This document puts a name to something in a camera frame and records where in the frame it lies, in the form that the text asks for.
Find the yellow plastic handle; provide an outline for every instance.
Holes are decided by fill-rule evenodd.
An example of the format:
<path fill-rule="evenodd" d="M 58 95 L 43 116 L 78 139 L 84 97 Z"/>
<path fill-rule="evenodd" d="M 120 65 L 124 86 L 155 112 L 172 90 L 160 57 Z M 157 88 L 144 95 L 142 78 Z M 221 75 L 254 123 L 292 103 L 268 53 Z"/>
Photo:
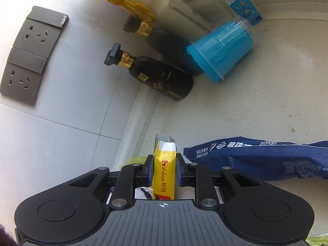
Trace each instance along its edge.
<path fill-rule="evenodd" d="M 144 5 L 140 3 L 132 3 L 128 0 L 107 0 L 108 2 L 114 4 L 114 5 L 121 5 L 125 9 L 129 10 L 132 14 L 136 15 L 141 20 L 147 22 L 147 23 L 153 23 L 155 21 L 154 15 L 150 12 L 148 7 L 145 7 Z"/>

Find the crosshair marking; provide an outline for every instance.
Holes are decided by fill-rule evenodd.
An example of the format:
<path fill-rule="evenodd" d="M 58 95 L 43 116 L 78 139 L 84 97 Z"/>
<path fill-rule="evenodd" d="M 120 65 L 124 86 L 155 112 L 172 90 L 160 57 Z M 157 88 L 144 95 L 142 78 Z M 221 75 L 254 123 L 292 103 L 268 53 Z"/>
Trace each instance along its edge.
<path fill-rule="evenodd" d="M 161 204 L 159 204 L 160 207 L 166 208 L 171 204 L 167 204 L 166 202 L 162 202 Z"/>

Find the soy sauce bottle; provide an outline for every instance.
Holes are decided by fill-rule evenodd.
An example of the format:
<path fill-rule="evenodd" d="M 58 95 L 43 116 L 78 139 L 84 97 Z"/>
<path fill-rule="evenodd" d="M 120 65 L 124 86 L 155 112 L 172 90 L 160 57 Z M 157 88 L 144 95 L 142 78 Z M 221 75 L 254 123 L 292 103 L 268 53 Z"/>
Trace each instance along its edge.
<path fill-rule="evenodd" d="M 194 83 L 190 75 L 177 68 L 147 56 L 131 56 L 119 43 L 114 43 L 104 64 L 127 68 L 131 76 L 172 100 L 186 97 Z"/>
<path fill-rule="evenodd" d="M 186 48 L 190 41 L 165 28 L 156 28 L 130 15 L 123 26 L 125 32 L 132 32 L 146 37 L 147 43 L 167 60 L 177 65 L 187 74 L 195 76 L 203 72 Z"/>

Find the blue plastic cup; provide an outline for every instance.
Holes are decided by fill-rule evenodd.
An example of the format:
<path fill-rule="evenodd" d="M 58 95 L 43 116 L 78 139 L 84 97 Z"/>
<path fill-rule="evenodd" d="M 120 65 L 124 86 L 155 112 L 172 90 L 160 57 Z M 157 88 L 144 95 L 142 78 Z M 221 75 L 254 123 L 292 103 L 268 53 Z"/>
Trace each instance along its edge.
<path fill-rule="evenodd" d="M 252 26 L 236 17 L 187 47 L 188 53 L 204 72 L 218 82 L 254 45 Z"/>

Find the black bottle cap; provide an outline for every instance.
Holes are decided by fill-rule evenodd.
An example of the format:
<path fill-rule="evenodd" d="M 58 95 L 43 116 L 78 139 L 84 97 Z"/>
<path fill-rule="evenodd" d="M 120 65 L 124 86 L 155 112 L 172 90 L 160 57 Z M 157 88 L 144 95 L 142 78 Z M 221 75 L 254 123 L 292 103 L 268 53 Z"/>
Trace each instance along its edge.
<path fill-rule="evenodd" d="M 117 65 L 123 55 L 123 51 L 121 50 L 121 44 L 119 43 L 114 43 L 112 49 L 108 52 L 105 62 L 105 65 Z"/>
<path fill-rule="evenodd" d="M 141 19 L 136 18 L 134 15 L 130 15 L 123 25 L 123 30 L 125 32 L 136 33 L 141 23 L 142 23 Z"/>

